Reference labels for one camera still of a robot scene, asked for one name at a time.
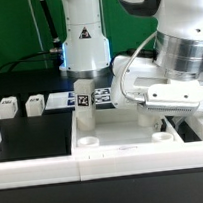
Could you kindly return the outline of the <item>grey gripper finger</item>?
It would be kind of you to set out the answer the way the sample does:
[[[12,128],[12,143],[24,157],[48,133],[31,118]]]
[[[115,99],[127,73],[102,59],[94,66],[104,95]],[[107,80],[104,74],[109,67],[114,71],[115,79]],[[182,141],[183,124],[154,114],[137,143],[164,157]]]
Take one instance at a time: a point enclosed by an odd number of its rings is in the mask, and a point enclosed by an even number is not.
[[[185,117],[175,116],[173,118],[174,128],[179,129],[179,126],[184,122],[185,119]]]

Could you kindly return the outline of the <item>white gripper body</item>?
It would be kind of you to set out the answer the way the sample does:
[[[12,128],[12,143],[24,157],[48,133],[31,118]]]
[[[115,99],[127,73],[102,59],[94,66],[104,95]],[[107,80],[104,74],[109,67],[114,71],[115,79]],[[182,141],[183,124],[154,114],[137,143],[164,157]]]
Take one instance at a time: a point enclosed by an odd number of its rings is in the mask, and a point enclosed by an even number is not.
[[[167,79],[151,59],[144,57],[136,57],[123,74],[125,66],[130,60],[129,56],[120,55],[113,62],[111,101],[115,107],[120,109],[133,109],[136,105],[143,104],[144,94],[153,84],[169,84],[173,81]],[[203,74],[197,81],[203,88]]]

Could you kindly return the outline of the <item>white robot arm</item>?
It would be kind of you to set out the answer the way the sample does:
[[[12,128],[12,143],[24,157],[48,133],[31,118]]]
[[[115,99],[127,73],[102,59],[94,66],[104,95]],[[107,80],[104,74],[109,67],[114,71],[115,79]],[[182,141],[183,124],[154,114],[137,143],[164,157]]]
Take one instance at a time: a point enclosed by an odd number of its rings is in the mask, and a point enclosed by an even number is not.
[[[86,0],[62,0],[69,32],[62,71],[87,77],[107,68],[107,40],[97,29],[96,8]],[[203,112],[203,0],[119,0],[134,20],[157,20],[155,55],[133,54],[114,63],[111,85],[115,107],[142,115],[186,117]]]

